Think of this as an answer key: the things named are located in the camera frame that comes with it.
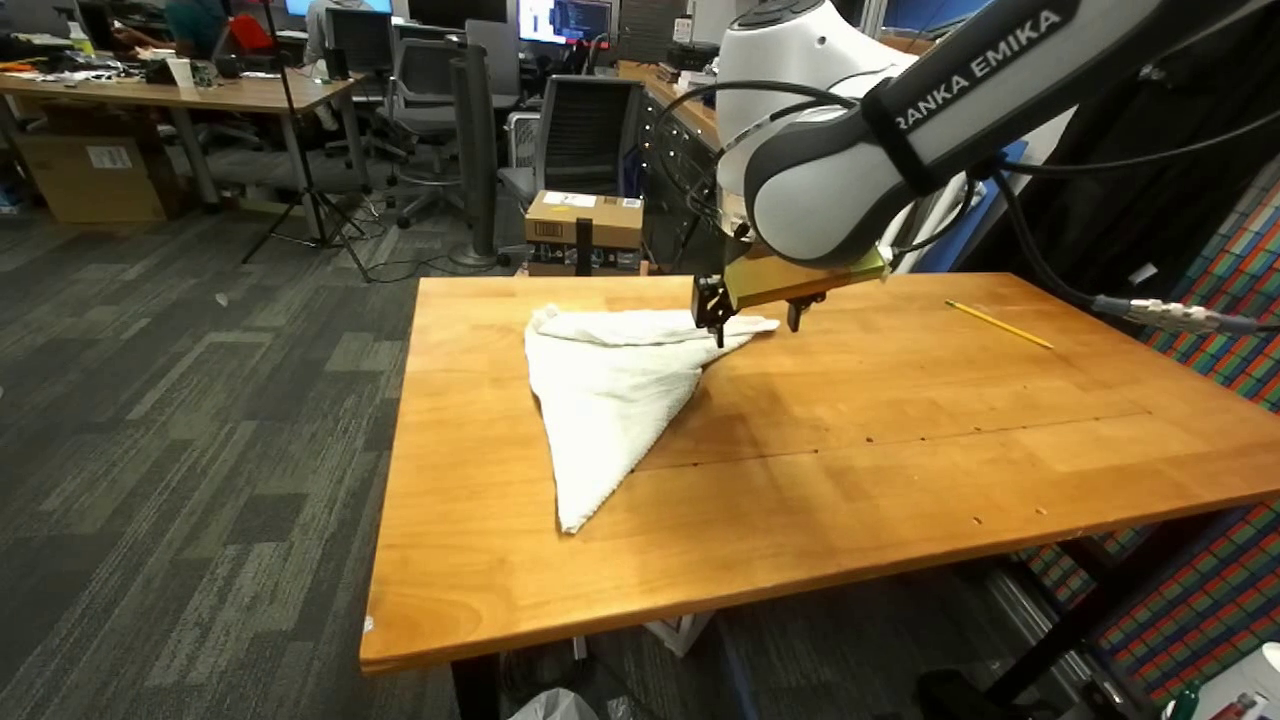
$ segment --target desk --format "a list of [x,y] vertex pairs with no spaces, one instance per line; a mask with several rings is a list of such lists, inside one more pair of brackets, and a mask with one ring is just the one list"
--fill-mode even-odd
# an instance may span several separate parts
[[899,274],[713,365],[563,541],[520,347],[539,302],[688,308],[688,281],[419,283],[364,673],[1280,497],[1264,407],[1015,274]]
[[[361,135],[358,135],[358,112],[353,112],[353,86],[358,78],[333,78],[333,84],[312,84],[303,68],[288,68],[288,86],[295,112],[315,112],[321,105],[340,105],[345,108],[345,133],[350,133],[350,153],[358,170],[364,176],[364,157],[361,157]],[[19,99],[40,99],[40,105],[128,105],[128,108],[165,108],[177,123],[177,135],[185,145],[185,157],[198,176],[198,190],[204,205],[215,205],[215,187],[204,162],[204,153],[193,133],[193,112],[244,112],[244,115],[282,115],[285,123],[285,145],[292,157],[295,187],[303,187],[303,149],[295,138],[295,123],[285,105],[282,78],[221,78],[215,86],[174,86],[174,84],[139,84],[139,78],[120,78],[120,84],[27,84],[0,77],[0,97],[19,97]],[[0,133],[16,133],[9,105],[0,99]]]

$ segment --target folded cloth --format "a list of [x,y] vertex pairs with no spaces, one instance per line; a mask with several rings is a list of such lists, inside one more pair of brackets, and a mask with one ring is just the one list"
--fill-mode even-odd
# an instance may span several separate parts
[[764,314],[731,314],[716,347],[688,310],[535,308],[526,352],[552,442],[560,531],[593,518],[688,404],[706,365],[774,328]]

